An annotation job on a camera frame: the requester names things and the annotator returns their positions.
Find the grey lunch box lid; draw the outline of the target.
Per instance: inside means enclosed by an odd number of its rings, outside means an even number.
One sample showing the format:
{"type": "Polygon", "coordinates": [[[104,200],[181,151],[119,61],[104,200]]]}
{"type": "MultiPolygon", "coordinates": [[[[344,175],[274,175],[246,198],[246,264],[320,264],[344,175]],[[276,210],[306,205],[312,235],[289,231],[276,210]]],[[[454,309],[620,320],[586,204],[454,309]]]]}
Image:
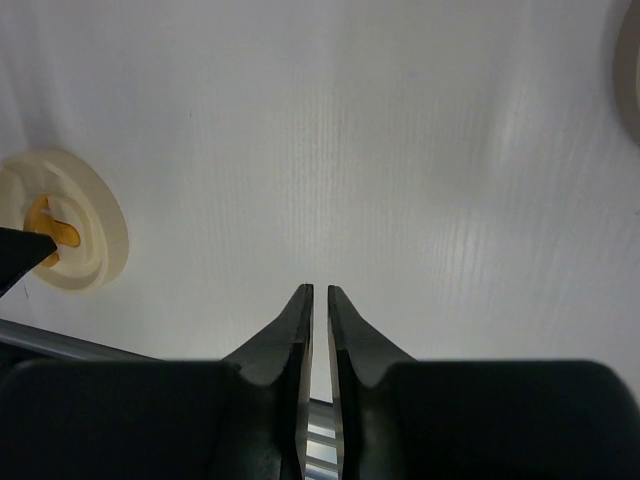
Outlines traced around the grey lunch box lid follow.
{"type": "Polygon", "coordinates": [[[639,144],[639,0],[630,2],[621,22],[612,80],[621,123],[630,138],[639,144]]]}

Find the yellow lunch box lid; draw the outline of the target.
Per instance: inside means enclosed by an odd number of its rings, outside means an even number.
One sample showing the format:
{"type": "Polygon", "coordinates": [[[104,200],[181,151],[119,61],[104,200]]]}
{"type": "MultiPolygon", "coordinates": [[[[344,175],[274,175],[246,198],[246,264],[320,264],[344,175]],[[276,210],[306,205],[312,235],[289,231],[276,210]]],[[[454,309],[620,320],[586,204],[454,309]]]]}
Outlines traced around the yellow lunch box lid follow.
{"type": "Polygon", "coordinates": [[[35,150],[1,161],[1,225],[49,234],[56,251],[34,269],[44,283],[84,293],[124,269],[128,232],[101,177],[62,150],[35,150]]]}

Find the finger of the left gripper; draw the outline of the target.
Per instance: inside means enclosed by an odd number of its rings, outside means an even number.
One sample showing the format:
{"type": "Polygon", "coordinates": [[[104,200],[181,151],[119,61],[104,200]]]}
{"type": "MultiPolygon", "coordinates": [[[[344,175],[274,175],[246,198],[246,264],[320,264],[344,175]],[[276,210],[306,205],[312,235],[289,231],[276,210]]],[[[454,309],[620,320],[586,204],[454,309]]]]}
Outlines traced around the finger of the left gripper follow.
{"type": "Polygon", "coordinates": [[[56,250],[48,235],[1,227],[0,296],[56,250]]]}

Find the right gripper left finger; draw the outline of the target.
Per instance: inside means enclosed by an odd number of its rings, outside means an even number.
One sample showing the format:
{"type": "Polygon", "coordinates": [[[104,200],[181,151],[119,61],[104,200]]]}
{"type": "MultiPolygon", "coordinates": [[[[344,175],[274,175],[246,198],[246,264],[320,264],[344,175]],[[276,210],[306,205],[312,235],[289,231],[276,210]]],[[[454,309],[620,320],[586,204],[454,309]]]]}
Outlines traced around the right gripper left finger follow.
{"type": "Polygon", "coordinates": [[[314,294],[220,360],[71,359],[1,344],[5,479],[300,479],[314,294]]]}

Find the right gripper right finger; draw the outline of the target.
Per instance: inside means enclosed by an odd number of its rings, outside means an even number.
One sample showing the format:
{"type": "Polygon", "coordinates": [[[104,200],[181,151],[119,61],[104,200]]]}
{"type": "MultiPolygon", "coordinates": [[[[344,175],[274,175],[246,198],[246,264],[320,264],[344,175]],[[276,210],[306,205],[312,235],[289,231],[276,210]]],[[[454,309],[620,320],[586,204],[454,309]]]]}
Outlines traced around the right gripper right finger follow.
{"type": "Polygon", "coordinates": [[[417,360],[328,289],[343,479],[635,479],[639,408],[588,360],[417,360]]]}

